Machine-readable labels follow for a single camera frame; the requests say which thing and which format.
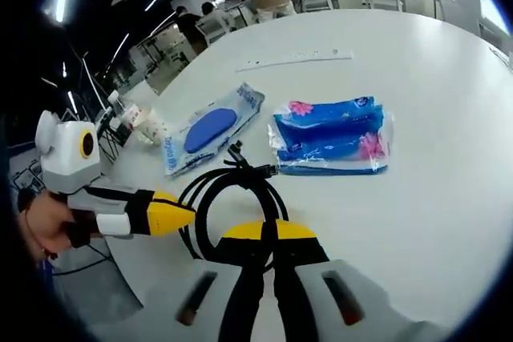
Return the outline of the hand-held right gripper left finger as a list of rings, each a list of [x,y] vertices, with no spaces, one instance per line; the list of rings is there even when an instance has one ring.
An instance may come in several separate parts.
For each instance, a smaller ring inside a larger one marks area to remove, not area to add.
[[[250,341],[259,294],[241,266],[194,260],[153,286],[139,311],[95,327],[95,340]]]

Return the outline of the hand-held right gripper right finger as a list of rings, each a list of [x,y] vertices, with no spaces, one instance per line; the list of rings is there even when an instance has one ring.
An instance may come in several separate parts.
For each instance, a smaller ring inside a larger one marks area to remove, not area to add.
[[[315,234],[277,221],[275,295],[287,341],[440,341],[443,328],[415,321],[388,293],[343,260],[330,260]]]

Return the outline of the person's left hand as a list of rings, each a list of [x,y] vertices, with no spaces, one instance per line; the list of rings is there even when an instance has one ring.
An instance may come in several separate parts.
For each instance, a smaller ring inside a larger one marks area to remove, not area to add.
[[[17,225],[34,262],[72,248],[64,223],[73,222],[69,207],[48,190],[22,189],[17,198]]]

